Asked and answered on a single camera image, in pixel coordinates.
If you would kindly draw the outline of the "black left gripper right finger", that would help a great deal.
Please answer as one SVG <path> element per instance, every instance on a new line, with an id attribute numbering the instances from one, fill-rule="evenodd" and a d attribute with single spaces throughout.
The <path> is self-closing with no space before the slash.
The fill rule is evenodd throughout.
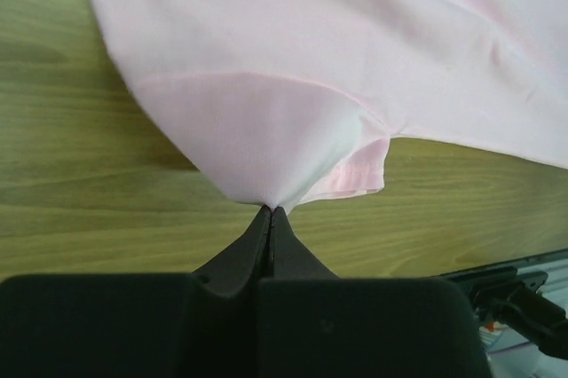
<path id="1" fill-rule="evenodd" d="M 262 377 L 489 377 L 469 301 L 440 278 L 340 279 L 271 217 L 259 282 Z"/>

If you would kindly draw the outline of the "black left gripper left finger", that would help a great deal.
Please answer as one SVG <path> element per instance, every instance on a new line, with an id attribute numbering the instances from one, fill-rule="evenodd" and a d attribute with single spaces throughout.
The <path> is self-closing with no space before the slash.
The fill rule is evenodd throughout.
<path id="1" fill-rule="evenodd" d="M 253 377 L 271 211 L 194 272 L 28 274 L 1 285 L 4 377 Z"/>

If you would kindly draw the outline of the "pink t shirt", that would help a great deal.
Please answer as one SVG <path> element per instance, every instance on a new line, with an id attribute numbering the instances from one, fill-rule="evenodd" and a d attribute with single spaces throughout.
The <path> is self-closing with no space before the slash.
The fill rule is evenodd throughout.
<path id="1" fill-rule="evenodd" d="M 567 0 L 90 0 L 163 134 L 224 195 L 383 189 L 394 138 L 567 165 Z"/>

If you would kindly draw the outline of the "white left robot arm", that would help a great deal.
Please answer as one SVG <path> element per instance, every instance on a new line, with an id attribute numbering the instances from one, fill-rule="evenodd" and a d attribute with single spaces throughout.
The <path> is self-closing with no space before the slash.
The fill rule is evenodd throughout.
<path id="1" fill-rule="evenodd" d="M 342 279 L 261 208 L 193 272 L 1 285 L 4 377 L 488 377 L 481 327 L 567 356 L 542 292 L 565 251 L 418 279 Z"/>

